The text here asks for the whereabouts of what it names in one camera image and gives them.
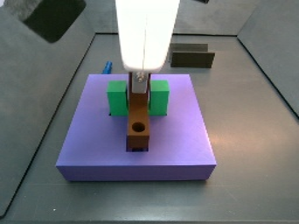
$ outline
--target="purple block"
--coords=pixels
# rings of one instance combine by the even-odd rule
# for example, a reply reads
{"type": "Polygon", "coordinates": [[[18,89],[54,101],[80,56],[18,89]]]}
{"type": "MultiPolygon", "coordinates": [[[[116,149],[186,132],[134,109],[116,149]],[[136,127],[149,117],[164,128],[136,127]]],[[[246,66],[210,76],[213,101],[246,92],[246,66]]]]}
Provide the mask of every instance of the purple block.
{"type": "Polygon", "coordinates": [[[168,80],[166,116],[150,116],[149,149],[126,151],[126,117],[109,116],[109,81],[126,74],[88,76],[55,166],[69,181],[206,179],[216,166],[188,74],[153,74],[168,80]]]}

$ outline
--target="green block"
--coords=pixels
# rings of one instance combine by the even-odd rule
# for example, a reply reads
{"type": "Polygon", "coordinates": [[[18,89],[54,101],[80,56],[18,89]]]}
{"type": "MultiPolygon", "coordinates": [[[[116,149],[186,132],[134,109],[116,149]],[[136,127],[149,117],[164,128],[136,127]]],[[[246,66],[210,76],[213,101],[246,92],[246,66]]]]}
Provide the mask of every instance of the green block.
{"type": "Polygon", "coordinates": [[[149,116],[166,116],[168,96],[168,81],[150,80],[149,116]]]}
{"type": "Polygon", "coordinates": [[[126,82],[112,80],[106,84],[106,100],[109,114],[112,116],[126,116],[126,82]]]}

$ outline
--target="gray table surface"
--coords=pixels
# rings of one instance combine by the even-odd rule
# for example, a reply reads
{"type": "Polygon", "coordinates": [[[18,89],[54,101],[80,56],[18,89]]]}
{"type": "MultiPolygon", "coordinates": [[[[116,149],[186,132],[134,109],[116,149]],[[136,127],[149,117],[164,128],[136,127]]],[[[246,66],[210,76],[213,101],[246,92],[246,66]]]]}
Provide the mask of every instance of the gray table surface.
{"type": "Polygon", "coordinates": [[[173,36],[206,43],[212,69],[189,74],[217,159],[208,181],[65,181],[54,168],[88,74],[106,60],[122,74],[117,35],[97,35],[2,221],[299,221],[299,125],[233,37],[173,36]]]}

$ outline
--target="black object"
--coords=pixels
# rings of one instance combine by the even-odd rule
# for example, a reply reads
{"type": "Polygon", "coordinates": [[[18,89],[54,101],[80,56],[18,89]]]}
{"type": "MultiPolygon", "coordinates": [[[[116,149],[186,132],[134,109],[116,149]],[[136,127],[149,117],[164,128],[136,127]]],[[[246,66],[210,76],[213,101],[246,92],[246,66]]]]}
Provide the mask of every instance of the black object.
{"type": "Polygon", "coordinates": [[[208,52],[206,44],[170,44],[170,67],[210,68],[214,52],[208,52]]]}
{"type": "Polygon", "coordinates": [[[46,41],[55,42],[85,6],[84,0],[42,0],[22,22],[46,41]]]}
{"type": "Polygon", "coordinates": [[[82,12],[84,0],[5,0],[3,7],[47,42],[55,42],[82,12]]]}
{"type": "Polygon", "coordinates": [[[205,3],[205,4],[209,2],[209,0],[198,0],[198,1],[205,3]]]}

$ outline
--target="brown block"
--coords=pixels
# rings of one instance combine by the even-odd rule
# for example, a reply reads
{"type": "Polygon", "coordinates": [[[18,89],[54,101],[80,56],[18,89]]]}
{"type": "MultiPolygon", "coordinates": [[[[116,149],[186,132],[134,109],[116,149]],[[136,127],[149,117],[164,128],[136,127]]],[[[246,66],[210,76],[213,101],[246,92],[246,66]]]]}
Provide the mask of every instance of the brown block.
{"type": "Polygon", "coordinates": [[[132,93],[132,74],[128,74],[128,122],[126,122],[126,149],[140,151],[148,149],[149,118],[148,118],[148,89],[150,74],[146,80],[144,94],[132,93]]]}

